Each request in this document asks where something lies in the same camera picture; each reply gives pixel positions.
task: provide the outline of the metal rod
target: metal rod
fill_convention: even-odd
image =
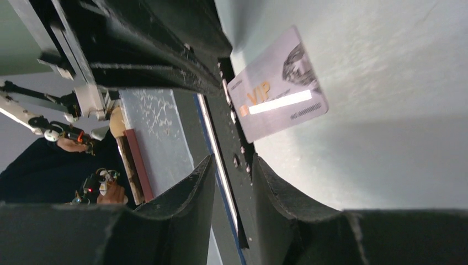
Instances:
[[[197,94],[197,98],[200,103],[201,113],[203,115],[203,120],[205,122],[206,131],[208,133],[208,138],[210,139],[211,148],[212,148],[213,154],[215,155],[217,170],[218,170],[218,174],[219,174],[221,184],[222,184],[222,190],[226,196],[227,203],[229,205],[229,210],[231,213],[232,221],[234,223],[234,227],[236,228],[236,233],[238,233],[237,211],[236,211],[236,207],[234,206],[234,199],[232,197],[231,189],[229,188],[229,185],[228,185],[226,172],[225,172],[222,159],[221,159],[221,152],[216,142],[216,136],[213,130],[211,118],[208,115],[208,108],[206,106],[205,97],[202,94]]]
[[[0,91],[8,94],[8,96],[12,97],[18,102],[26,102],[33,105],[68,113],[67,107],[59,103],[60,99],[58,97],[54,97],[23,87],[18,87],[10,81],[6,81],[3,83],[3,85],[0,85]]]

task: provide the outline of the gold vip lettering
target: gold vip lettering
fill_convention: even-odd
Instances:
[[[267,81],[262,82],[260,86],[252,90],[252,94],[247,93],[247,97],[250,99],[253,105],[265,102],[269,98],[268,91],[270,91],[270,83]]]

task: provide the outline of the dark clothing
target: dark clothing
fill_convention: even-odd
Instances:
[[[110,131],[99,143],[95,156],[70,153],[49,142],[37,139],[0,174],[0,201],[6,203],[67,203],[75,197],[84,180],[100,168],[120,173],[119,185],[135,202],[119,154],[117,142]]]

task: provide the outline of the white robotic arm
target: white robotic arm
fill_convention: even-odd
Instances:
[[[42,134],[41,129],[34,128],[28,123],[30,119],[40,117],[40,115],[27,111],[26,109],[21,107],[16,101],[10,98],[7,93],[2,91],[0,91],[0,112],[10,117],[17,123],[20,123],[23,126],[27,127],[33,133],[37,135]]]
[[[34,114],[21,107],[18,101],[29,102],[65,114],[69,123],[80,116],[96,115],[98,120],[110,118],[111,111],[120,103],[118,94],[102,92],[96,86],[85,85],[74,93],[61,98],[18,87],[12,82],[0,79],[0,112],[22,124],[37,135],[44,135],[49,141],[60,137],[82,142],[89,137],[81,129],[57,121],[48,122],[42,115]]]

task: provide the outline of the vip card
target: vip card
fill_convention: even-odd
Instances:
[[[248,142],[328,111],[295,26],[237,75],[227,89]]]

